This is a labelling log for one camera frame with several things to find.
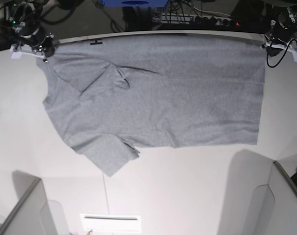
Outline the blue box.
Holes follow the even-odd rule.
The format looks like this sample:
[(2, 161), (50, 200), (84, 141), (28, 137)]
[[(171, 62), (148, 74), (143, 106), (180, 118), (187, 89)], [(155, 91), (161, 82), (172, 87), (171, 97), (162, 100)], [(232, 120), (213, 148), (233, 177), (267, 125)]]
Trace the blue box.
[(101, 0), (108, 7), (164, 7), (168, 0)]

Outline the white slotted tray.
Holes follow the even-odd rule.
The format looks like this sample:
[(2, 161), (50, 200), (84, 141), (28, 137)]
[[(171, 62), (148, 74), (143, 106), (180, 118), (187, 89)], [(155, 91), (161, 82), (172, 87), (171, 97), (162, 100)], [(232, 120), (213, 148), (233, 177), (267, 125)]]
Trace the white slotted tray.
[(80, 214), (83, 229), (100, 233), (142, 233), (139, 215)]

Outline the white power strip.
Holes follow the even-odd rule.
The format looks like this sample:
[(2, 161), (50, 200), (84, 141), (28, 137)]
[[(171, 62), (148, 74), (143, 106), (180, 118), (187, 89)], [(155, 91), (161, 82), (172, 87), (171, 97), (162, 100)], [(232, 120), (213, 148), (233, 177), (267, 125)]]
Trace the white power strip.
[(239, 21), (231, 18), (209, 15), (183, 15), (180, 13), (155, 13), (152, 22), (158, 24), (187, 24), (187, 25), (214, 25), (226, 27), (240, 27)]

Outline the grey partition panel left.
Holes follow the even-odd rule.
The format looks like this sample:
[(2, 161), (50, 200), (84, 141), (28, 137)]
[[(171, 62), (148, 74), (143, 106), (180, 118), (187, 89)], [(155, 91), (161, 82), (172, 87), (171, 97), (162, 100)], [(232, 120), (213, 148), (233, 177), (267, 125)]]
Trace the grey partition panel left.
[(42, 180), (36, 177), (0, 225), (0, 235), (58, 234)]

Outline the grey partition panel right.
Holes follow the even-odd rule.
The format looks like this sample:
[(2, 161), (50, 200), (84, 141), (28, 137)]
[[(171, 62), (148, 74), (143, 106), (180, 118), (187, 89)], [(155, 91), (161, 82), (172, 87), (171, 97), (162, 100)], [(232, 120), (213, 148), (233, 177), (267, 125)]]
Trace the grey partition panel right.
[(297, 187), (279, 162), (253, 191), (242, 234), (297, 235)]

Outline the grey partition panel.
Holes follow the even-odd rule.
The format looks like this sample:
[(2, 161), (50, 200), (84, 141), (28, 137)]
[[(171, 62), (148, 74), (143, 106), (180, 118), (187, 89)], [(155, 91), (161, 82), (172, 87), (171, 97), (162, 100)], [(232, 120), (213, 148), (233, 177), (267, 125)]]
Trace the grey partition panel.
[(253, 191), (242, 234), (297, 235), (297, 187), (279, 162)]
[(42, 180), (36, 177), (0, 225), (0, 235), (58, 234)]

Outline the grey T-shirt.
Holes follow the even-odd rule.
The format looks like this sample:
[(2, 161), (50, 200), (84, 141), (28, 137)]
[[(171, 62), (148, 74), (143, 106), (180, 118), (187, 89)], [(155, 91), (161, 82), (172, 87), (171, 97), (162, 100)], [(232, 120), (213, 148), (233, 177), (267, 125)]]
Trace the grey T-shirt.
[(255, 145), (265, 79), (256, 45), (135, 35), (57, 47), (37, 61), (63, 142), (113, 176), (139, 147)]

